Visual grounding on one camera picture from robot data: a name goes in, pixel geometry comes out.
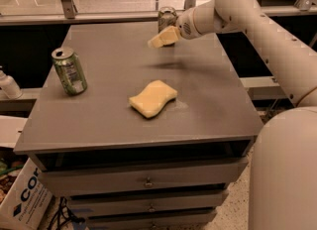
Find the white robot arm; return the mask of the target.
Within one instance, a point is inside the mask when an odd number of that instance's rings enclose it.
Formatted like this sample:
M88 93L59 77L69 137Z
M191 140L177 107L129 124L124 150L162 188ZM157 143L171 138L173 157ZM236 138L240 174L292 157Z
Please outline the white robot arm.
M211 0L148 41L241 31L294 107L271 118L254 144L249 230L317 230L317 53L268 17L257 0Z

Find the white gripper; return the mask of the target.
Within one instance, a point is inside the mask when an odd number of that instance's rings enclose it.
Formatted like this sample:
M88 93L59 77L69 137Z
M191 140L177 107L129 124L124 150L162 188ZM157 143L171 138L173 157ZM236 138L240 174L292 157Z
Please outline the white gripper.
M195 39L202 36L200 32L201 19L198 8L190 8L178 16L175 26L168 26L148 41L150 48L161 48L176 43L180 35L187 39Z

